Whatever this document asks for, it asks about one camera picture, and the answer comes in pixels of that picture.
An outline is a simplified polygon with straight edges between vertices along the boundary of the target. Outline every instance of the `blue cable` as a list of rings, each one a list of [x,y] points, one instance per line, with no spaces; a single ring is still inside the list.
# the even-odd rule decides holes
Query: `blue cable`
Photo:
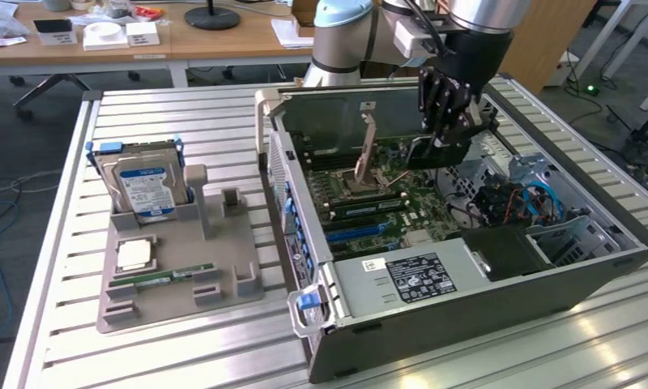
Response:
[[[15,202],[7,200],[0,200],[0,204],[7,204],[14,208],[14,218],[9,221],[7,225],[5,225],[0,229],[0,234],[1,234],[7,230],[9,227],[11,227],[11,225],[14,225],[14,222],[19,218],[19,206],[17,205]],[[9,328],[9,324],[11,323],[11,317],[14,315],[14,308],[11,306],[11,297],[9,296],[9,288],[3,280],[3,274],[1,268],[0,268],[0,286],[2,287],[5,303],[7,305],[7,317],[5,318],[2,326],[0,327],[0,335],[1,335]]]
[[[19,218],[19,206],[17,205],[15,202],[13,201],[7,201],[7,200],[0,200],[0,204],[7,204],[11,206],[11,208],[14,209],[14,218],[9,221],[7,225],[5,225],[1,229],[0,229],[0,234],[3,233],[9,227],[11,227],[11,225],[14,225],[14,222],[17,221],[17,219]]]
[[[0,285],[2,286],[3,299],[7,305],[7,317],[3,320],[2,326],[0,327],[0,335],[5,332],[11,323],[13,307],[11,307],[11,297],[9,296],[7,284],[3,281],[2,269],[0,268]]]
[[[523,188],[523,199],[525,200],[525,204],[528,206],[528,211],[531,211],[531,213],[533,215],[540,215],[540,213],[537,212],[537,209],[532,206],[531,203],[528,203],[528,196],[529,196],[528,188],[532,188],[532,187],[537,187],[537,188],[543,189],[545,192],[548,192],[549,198],[552,199],[552,204],[557,208],[557,212],[560,214],[560,219],[561,219],[564,217],[564,207],[561,207],[561,202],[557,199],[557,195],[555,194],[555,191],[552,190],[552,188],[547,184],[544,184],[543,182],[539,182],[539,181],[531,182]]]

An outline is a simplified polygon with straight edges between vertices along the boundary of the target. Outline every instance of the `gray floor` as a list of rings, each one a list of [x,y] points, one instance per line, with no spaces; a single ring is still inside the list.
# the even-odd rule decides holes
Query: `gray floor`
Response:
[[[599,24],[591,29],[581,30],[571,46],[573,53],[583,54],[599,31]],[[597,66],[605,60],[615,44],[612,41],[596,58],[587,74],[581,76],[581,84],[600,85],[601,93],[596,100],[603,105],[615,104],[628,107],[632,116],[643,120],[647,113],[635,107],[648,94],[648,49],[640,46],[635,50],[633,56],[615,78],[619,86],[616,91],[604,88],[596,79]],[[289,76],[304,73],[304,66],[285,66],[285,68]],[[169,74],[165,71],[141,71],[140,74],[138,83],[129,81],[124,72],[84,75],[82,79],[92,88],[101,90],[169,88],[172,86]],[[31,86],[42,80],[42,77],[25,77],[25,79],[27,86]],[[209,85],[217,82],[257,83],[270,80],[277,81],[273,66],[237,67],[234,81],[224,81],[220,69],[214,69],[209,73],[197,71],[193,85]],[[65,160],[81,93],[68,83],[58,85],[29,105],[27,108],[33,110],[37,118],[34,122],[23,123],[14,117],[10,104],[25,90],[26,88],[13,87],[6,78],[0,77],[0,177],[19,177],[39,170],[60,169]],[[567,120],[595,109],[593,105],[571,97],[560,89],[543,91],[540,98]],[[621,144],[625,136],[625,130],[619,123],[611,124],[605,121],[605,112],[579,121],[577,128],[593,141],[611,146]],[[30,183],[29,186],[52,185],[54,181],[56,177],[45,177],[41,181]],[[11,195],[13,193],[3,192],[0,194],[0,199],[9,199]],[[19,219],[0,236],[0,264],[14,303],[14,320],[9,329],[2,333],[5,338],[15,335],[53,198],[53,191],[25,194],[19,200]],[[3,296],[0,291],[0,326],[3,317]],[[9,339],[2,341],[5,343],[0,343],[0,386],[11,350]]]

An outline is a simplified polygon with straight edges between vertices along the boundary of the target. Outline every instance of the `green circuit board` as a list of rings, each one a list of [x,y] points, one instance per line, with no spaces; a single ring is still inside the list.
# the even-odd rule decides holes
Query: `green circuit board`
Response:
[[[412,138],[377,139],[369,172],[354,182],[354,156],[342,156],[341,169],[305,170],[321,227],[326,233],[361,231],[384,225],[373,236],[329,242],[334,259],[382,253],[442,241],[460,230],[433,178],[405,170],[404,153]]]

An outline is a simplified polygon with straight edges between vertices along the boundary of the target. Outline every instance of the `warning label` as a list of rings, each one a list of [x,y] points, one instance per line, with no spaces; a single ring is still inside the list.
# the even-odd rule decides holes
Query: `warning label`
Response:
[[[386,262],[401,300],[406,303],[456,292],[452,279],[434,253]]]

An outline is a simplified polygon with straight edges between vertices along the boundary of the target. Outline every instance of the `metal slotted surface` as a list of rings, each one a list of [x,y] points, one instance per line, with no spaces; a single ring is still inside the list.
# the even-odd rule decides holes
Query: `metal slotted surface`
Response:
[[[495,79],[492,85],[648,227],[647,192],[515,83]],[[205,192],[237,186],[246,195],[268,290],[264,300],[124,334],[98,334],[93,324],[110,199],[85,159],[70,155],[70,176],[56,200],[62,213],[53,211],[53,238],[46,237],[38,265],[48,271],[31,285],[5,387],[313,387],[286,316],[253,155],[253,93],[273,86],[106,92],[101,101],[82,105],[81,138],[76,132],[70,149],[81,154],[77,141],[88,139],[134,142],[180,134],[188,164],[208,166]],[[499,130],[517,150],[535,151],[508,119],[500,121]],[[648,264],[565,313],[316,388],[631,384],[648,387]]]

